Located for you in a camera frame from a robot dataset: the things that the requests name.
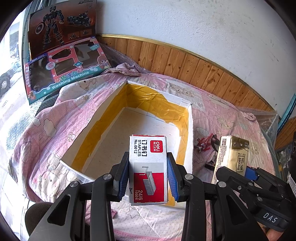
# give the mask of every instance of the blue gripper pad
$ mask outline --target blue gripper pad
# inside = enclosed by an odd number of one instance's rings
[[[256,181],[258,179],[258,176],[256,175],[255,170],[251,169],[250,167],[246,168],[245,178]]]
[[[122,172],[122,176],[119,180],[119,184],[118,184],[118,194],[117,197],[119,198],[119,200],[122,199],[122,197],[125,195],[126,193],[126,187],[128,184],[128,171],[129,171],[129,161],[126,162],[124,168],[123,168],[123,172]]]
[[[170,184],[170,191],[172,193],[172,196],[175,198],[175,201],[178,201],[179,199],[179,193],[178,193],[178,183],[176,179],[176,175],[174,173],[172,163],[167,158],[168,163],[168,182]]]

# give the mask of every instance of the gold trim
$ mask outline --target gold trim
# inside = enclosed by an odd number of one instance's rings
[[[120,35],[120,34],[97,34],[101,37],[105,37],[105,38],[120,38],[120,39],[132,39],[132,40],[138,40],[138,41],[144,41],[144,42],[148,42],[148,43],[152,43],[152,44],[157,44],[157,45],[161,45],[161,46],[165,46],[165,47],[169,47],[169,48],[172,48],[172,49],[175,49],[175,50],[178,50],[178,51],[181,51],[183,53],[186,53],[186,54],[190,54],[192,56],[195,56],[197,58],[200,58],[208,63],[210,63],[211,65],[214,65],[216,66],[217,68],[223,70],[224,72],[226,72],[227,74],[229,74],[231,77],[237,79],[239,82],[241,82],[243,85],[247,86],[248,88],[250,88],[261,100],[264,101],[264,103],[266,105],[269,106],[269,108],[271,108],[272,110],[274,110],[274,108],[256,91],[254,90],[251,86],[249,86],[245,81],[243,81],[241,78],[237,77],[235,74],[231,73],[229,70],[225,69],[224,67],[222,67],[221,65],[197,54],[197,53],[194,53],[190,50],[187,50],[187,49],[184,49],[184,48],[181,48],[181,47],[178,47],[176,45],[173,45],[173,44],[168,44],[168,43],[165,43],[165,42],[161,42],[161,41],[158,41],[158,40],[154,40],[154,39],[148,39],[148,38],[143,38],[143,37],[137,37],[137,36],[131,36],[131,35]]]

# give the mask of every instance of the blue strip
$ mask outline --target blue strip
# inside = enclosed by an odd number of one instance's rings
[[[252,180],[252,181],[256,181],[258,179],[258,176],[256,175],[255,170],[253,170],[250,167],[246,168],[246,174],[244,176],[245,176],[245,178]]]
[[[119,200],[121,200],[126,193],[126,186],[128,184],[128,173],[129,173],[129,161],[126,162],[123,168],[122,176],[119,180],[119,187],[118,187],[118,194],[117,194],[117,197],[119,198]]]
[[[172,193],[172,196],[175,198],[175,201],[178,201],[179,193],[178,193],[178,183],[177,183],[176,175],[174,173],[172,164],[168,160],[168,158],[167,158],[167,163],[168,163],[168,182],[170,184],[170,191]]]
[[[294,110],[295,105],[296,105],[296,95],[294,94],[291,101],[290,101],[289,106],[287,107],[287,109],[286,109],[286,111],[285,111],[285,113],[283,115],[283,118],[279,122],[278,130],[277,130],[277,133],[276,133],[277,135],[280,133],[280,131],[282,130],[282,128],[284,127],[284,125],[288,121],[290,115],[292,114],[292,112]]]

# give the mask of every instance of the person's hand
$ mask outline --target person's hand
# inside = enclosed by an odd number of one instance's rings
[[[266,234],[269,241],[277,241],[279,237],[283,234],[282,232],[275,231],[273,229],[269,229],[266,231],[265,226],[261,223],[258,223],[262,228],[263,232]]]
[[[281,232],[275,231],[273,229],[269,229],[266,233],[266,236],[269,241],[277,241],[282,234],[283,233]]]

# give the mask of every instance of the pink quilt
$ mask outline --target pink quilt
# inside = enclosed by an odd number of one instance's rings
[[[232,104],[187,83],[159,74],[141,74],[127,64],[102,75],[63,87],[54,106],[41,111],[18,140],[9,166],[12,177],[34,202],[54,202],[77,177],[60,158],[88,124],[102,102],[127,80],[174,94],[192,103],[194,140],[211,133],[235,135],[250,141],[248,165],[274,174],[268,144],[256,118]],[[194,150],[193,174],[211,160],[214,150]],[[112,203],[117,240],[180,240],[184,210],[163,206]],[[86,219],[89,220],[89,205]],[[210,211],[207,208],[210,240]]]

